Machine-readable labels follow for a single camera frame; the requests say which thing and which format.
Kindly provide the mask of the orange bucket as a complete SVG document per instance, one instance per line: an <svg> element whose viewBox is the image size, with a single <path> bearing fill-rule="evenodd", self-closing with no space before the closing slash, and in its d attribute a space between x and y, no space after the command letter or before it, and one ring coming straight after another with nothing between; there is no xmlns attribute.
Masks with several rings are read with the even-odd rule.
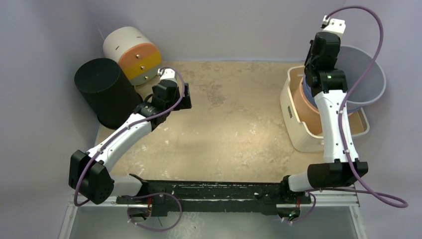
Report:
<svg viewBox="0 0 422 239"><path fill-rule="evenodd" d="M306 98L303 90L303 82L304 78L301 78L298 88L293 94L293 103L295 104L297 115L300 121L307 125L310 133L322 135L319 111Z"/></svg>

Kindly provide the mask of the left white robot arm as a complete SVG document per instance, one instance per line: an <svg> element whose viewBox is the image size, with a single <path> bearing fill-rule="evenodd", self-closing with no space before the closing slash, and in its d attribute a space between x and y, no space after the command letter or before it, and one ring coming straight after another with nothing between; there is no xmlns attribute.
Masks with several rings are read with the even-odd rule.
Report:
<svg viewBox="0 0 422 239"><path fill-rule="evenodd" d="M172 111L192 107L189 84L182 89L174 80L161 80L153 87L150 102L138 105L114 133L86 152L77 150L70 157L69 186L75 190L74 205L82 206L78 196L98 205L109 196L129 196L141 204L148 199L148 190L138 176L112 178L110 172L120 158L141 138L163 123Z"/></svg>

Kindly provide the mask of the black large bucket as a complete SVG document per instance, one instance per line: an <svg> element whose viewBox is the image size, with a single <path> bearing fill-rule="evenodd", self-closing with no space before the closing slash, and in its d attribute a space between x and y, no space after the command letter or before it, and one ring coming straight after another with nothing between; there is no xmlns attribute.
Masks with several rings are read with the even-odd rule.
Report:
<svg viewBox="0 0 422 239"><path fill-rule="evenodd" d="M118 63L108 58L83 64L75 73L74 83L99 122L110 129L122 126L143 102Z"/></svg>

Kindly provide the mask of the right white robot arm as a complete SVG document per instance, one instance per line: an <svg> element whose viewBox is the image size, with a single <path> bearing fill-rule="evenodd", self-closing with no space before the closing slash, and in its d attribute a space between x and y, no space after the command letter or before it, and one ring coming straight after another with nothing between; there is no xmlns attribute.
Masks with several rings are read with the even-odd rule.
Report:
<svg viewBox="0 0 422 239"><path fill-rule="evenodd" d="M299 192L311 189L351 186L368 172L367 162L359 160L353 144L345 103L346 76L335 68L340 44L338 35L325 31L318 32L311 41L304 81L320 115L324 163L311 164L304 173L284 177L287 185L279 190L284 202L290 203Z"/></svg>

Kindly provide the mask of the grey lavender bucket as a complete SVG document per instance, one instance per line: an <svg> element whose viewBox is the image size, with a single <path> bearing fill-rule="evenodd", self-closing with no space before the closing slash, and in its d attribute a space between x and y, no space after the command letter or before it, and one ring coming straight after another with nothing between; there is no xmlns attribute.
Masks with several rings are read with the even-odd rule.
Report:
<svg viewBox="0 0 422 239"><path fill-rule="evenodd" d="M340 46L335 65L338 71L304 75L303 90L308 101L322 113L357 111L380 99L386 89L382 68L368 53Z"/></svg>

